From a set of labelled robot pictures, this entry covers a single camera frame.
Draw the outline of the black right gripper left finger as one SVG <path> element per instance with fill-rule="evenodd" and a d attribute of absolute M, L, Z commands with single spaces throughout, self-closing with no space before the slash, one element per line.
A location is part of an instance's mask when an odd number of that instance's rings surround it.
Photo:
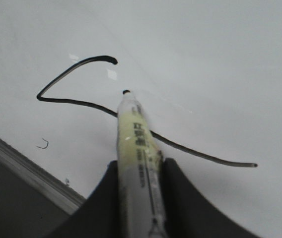
<path fill-rule="evenodd" d="M 86 201 L 47 238 L 119 238 L 117 161 L 111 161 Z"/>

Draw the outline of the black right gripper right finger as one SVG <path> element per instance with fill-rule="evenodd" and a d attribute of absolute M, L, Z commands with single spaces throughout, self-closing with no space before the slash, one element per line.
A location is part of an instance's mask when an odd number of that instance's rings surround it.
<path fill-rule="evenodd" d="M 165 159 L 161 174 L 166 228 L 171 238 L 257 237 L 213 206 L 174 159 Z"/>

